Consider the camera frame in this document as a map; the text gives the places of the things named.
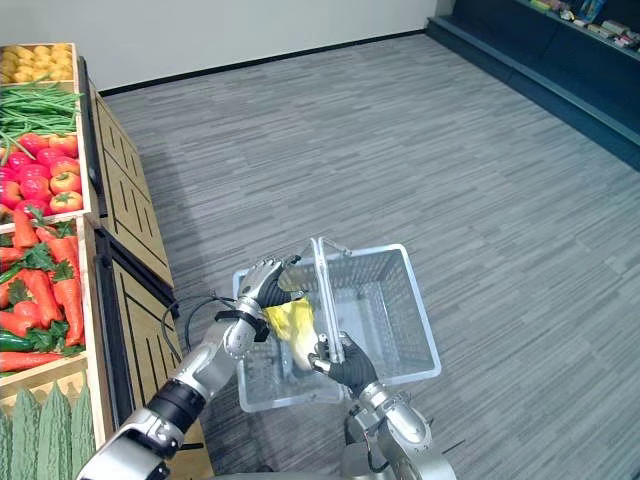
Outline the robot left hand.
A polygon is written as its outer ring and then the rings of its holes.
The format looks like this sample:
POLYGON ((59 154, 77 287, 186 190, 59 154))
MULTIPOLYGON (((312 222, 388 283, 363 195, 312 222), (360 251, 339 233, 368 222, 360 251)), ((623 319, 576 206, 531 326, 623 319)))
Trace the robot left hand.
POLYGON ((258 318, 265 308, 292 301, 296 295, 281 287, 279 279, 287 267, 295 265, 300 260, 301 256, 297 254, 259 260, 249 269, 239 285, 237 308, 258 318))

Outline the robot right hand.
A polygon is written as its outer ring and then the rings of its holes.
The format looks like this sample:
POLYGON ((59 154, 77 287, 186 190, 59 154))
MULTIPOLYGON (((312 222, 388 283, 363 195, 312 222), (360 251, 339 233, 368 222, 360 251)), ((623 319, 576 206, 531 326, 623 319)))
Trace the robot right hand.
POLYGON ((367 354, 346 332, 341 331, 339 339, 344 355, 342 363, 330 361, 327 340, 318 341, 308 361, 313 370, 347 387, 351 397, 357 399, 370 384, 378 381, 378 376, 367 354))

